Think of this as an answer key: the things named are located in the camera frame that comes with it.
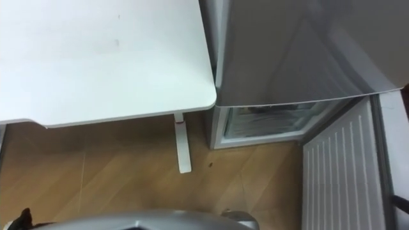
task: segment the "white ribbed panel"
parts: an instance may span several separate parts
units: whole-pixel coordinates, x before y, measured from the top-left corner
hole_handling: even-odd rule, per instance
[[[303,230],[385,229],[366,98],[304,146]]]

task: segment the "laminate flooring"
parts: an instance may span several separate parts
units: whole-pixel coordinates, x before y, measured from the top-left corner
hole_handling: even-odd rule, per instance
[[[7,126],[0,224],[152,208],[248,211],[262,230],[300,229],[302,151],[295,142],[209,150],[203,114],[186,115],[192,172],[180,174],[172,116],[45,129]]]

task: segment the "desk top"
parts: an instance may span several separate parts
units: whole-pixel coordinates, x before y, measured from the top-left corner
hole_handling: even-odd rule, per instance
[[[215,100],[198,1],[0,2],[0,123],[62,127]]]

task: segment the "black object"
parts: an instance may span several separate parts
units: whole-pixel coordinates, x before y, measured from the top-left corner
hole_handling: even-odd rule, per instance
[[[31,216],[30,209],[25,208],[21,212],[21,215],[12,222],[12,224],[8,227],[7,230],[30,230],[30,229],[36,229],[37,227],[46,226],[49,224],[53,224],[53,223],[50,222],[50,223],[41,223],[41,224],[33,225],[33,218]]]
[[[392,204],[404,211],[406,214],[409,214],[409,201],[407,199],[404,199],[398,195],[393,195]]]

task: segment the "white metal desk leg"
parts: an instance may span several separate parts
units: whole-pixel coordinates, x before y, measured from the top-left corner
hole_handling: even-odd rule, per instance
[[[192,166],[190,164],[189,143],[183,114],[174,114],[174,131],[176,132],[179,171],[180,173],[189,173],[192,171]]]
[[[3,145],[4,135],[6,133],[6,125],[0,125],[0,153],[1,153],[1,146]]]

